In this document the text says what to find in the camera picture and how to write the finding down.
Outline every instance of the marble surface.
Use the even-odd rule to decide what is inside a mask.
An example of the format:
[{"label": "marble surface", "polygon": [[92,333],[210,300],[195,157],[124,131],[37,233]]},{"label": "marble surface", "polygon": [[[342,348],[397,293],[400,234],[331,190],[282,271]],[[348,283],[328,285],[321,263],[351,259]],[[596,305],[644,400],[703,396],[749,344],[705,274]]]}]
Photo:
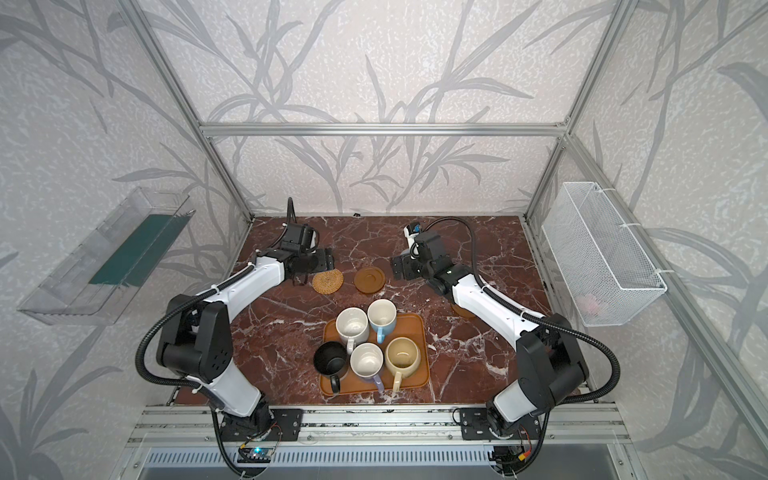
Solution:
[{"label": "marble surface", "polygon": [[[437,296],[423,280],[392,279],[389,258],[406,246],[402,227],[410,217],[299,218],[319,231],[319,243],[332,247],[344,285],[332,295],[320,295],[311,286],[286,281],[253,302],[232,323],[234,358],[243,374],[273,405],[322,403],[482,403],[517,379],[515,352],[478,318],[457,316],[447,300]],[[422,224],[432,218],[420,219]],[[478,238],[478,264],[486,278],[529,308],[549,312],[541,279],[531,257],[518,217],[468,217]],[[253,225],[239,261],[248,261],[256,248],[280,233],[282,218],[259,218]],[[460,224],[434,227],[445,240],[454,261],[470,263],[469,235]],[[355,272],[368,265],[387,275],[384,288],[363,295],[353,284]],[[343,309],[364,310],[375,299],[389,298],[399,312],[422,316],[426,328],[429,383],[392,394],[377,392],[351,396],[324,396],[312,365],[322,343],[323,327]],[[181,405],[198,404],[204,397],[182,390]]]}]

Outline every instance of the white wire mesh basket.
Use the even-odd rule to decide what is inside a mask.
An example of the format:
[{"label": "white wire mesh basket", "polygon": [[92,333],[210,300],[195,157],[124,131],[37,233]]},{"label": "white wire mesh basket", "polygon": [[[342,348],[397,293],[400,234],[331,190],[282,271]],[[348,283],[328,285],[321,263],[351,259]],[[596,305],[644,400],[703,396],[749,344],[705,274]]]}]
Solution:
[{"label": "white wire mesh basket", "polygon": [[564,182],[542,230],[586,326],[624,325],[667,291],[595,182]]}]

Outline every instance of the wallpaper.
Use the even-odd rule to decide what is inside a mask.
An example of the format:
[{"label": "wallpaper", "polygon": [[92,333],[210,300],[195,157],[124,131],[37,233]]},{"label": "wallpaper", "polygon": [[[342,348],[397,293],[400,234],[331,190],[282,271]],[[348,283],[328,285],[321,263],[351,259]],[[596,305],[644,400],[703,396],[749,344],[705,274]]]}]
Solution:
[{"label": "wallpaper", "polygon": [[288,196],[313,214],[521,214],[554,147],[552,137],[218,140],[261,214],[282,213]]},{"label": "wallpaper", "polygon": [[636,12],[577,126],[766,394],[767,14],[764,0]]},{"label": "wallpaper", "polygon": [[[562,182],[585,180],[566,152],[530,218],[563,314],[576,319],[572,323],[582,331],[587,330],[577,320],[541,224]],[[689,343],[664,296],[623,326],[593,327],[588,333],[619,358],[621,381],[605,399],[619,405],[648,478],[768,478],[768,458]],[[591,384],[603,385],[610,365],[596,349],[583,346],[582,352]]]},{"label": "wallpaper", "polygon": [[202,121],[559,122],[614,0],[141,0]]},{"label": "wallpaper", "polygon": [[[0,4],[3,479],[108,475],[143,407],[170,395],[138,378],[138,341],[172,296],[227,275],[248,227],[132,34],[111,28],[116,11]],[[17,312],[137,186],[187,192],[197,212],[117,323]]]},{"label": "wallpaper", "polygon": [[[576,133],[768,392],[768,3],[657,7],[634,12]],[[531,217],[542,246],[559,184],[583,179],[566,157]],[[768,460],[663,298],[589,333],[619,355],[612,399],[650,478],[768,478]],[[585,355],[601,384],[607,365]]]}]

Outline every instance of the yellow mug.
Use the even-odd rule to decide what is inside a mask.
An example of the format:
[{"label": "yellow mug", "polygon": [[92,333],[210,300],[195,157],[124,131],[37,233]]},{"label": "yellow mug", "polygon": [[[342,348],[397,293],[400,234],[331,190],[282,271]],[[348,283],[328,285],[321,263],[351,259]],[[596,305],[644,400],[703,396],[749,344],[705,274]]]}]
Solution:
[{"label": "yellow mug", "polygon": [[410,338],[404,336],[389,342],[384,353],[386,368],[395,376],[392,391],[398,392],[402,379],[408,378],[419,369],[422,354]]}]

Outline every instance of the round coaster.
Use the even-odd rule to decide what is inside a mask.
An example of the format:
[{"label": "round coaster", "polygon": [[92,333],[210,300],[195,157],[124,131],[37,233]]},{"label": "round coaster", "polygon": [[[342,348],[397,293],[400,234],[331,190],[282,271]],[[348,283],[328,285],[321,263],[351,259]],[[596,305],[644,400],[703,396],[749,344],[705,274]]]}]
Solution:
[{"label": "round coaster", "polygon": [[456,312],[456,315],[458,316],[463,316],[464,318],[472,318],[473,316],[475,316],[474,313],[470,312],[466,308],[461,308],[455,303],[451,305],[451,308],[453,309],[454,312]]},{"label": "round coaster", "polygon": [[367,266],[355,273],[355,287],[367,295],[381,290],[384,283],[386,283],[384,272],[377,266]]},{"label": "round coaster", "polygon": [[316,273],[312,279],[312,288],[322,295],[330,295],[344,284],[344,274],[338,270]]}]

